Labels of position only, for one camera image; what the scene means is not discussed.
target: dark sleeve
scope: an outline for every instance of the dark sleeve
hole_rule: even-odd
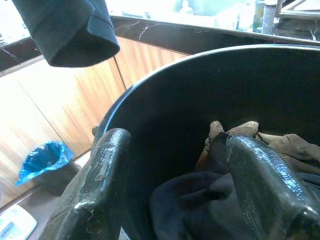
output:
[[[52,66],[85,67],[119,50],[105,0],[13,0]]]

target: blue plastic bag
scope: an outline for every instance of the blue plastic bag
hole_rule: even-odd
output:
[[[43,173],[62,168],[74,156],[75,154],[64,142],[49,141],[27,155],[15,185],[19,186]]]

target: black bucket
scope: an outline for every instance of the black bucket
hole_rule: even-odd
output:
[[[264,133],[296,133],[319,145],[319,66],[318,48],[240,46],[187,57],[128,89],[104,117],[92,147],[110,129],[131,133],[127,173],[108,179],[127,183],[125,205],[115,211],[128,236],[155,239],[148,197],[194,169],[213,120],[225,129],[257,121]],[[105,202],[121,191],[110,191]]]

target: black marble countertop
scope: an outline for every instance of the black marble countertop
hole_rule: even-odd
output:
[[[299,44],[320,46],[316,20],[280,18],[274,24],[274,6],[264,8],[261,32],[212,27],[206,23],[183,19],[151,20],[139,16],[111,15],[118,37],[159,46],[173,51],[196,54],[203,51],[252,44]],[[0,76],[41,55],[30,37],[0,47]]]

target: cabinet door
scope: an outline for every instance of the cabinet door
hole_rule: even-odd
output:
[[[61,141],[10,74],[0,78],[0,207],[33,184],[15,186],[25,156],[47,141]]]
[[[185,57],[185,54],[118,37],[121,46],[115,56],[125,87],[151,71]]]
[[[84,68],[52,67],[41,60],[15,75],[77,156],[91,148],[92,127],[125,90],[113,58]]]

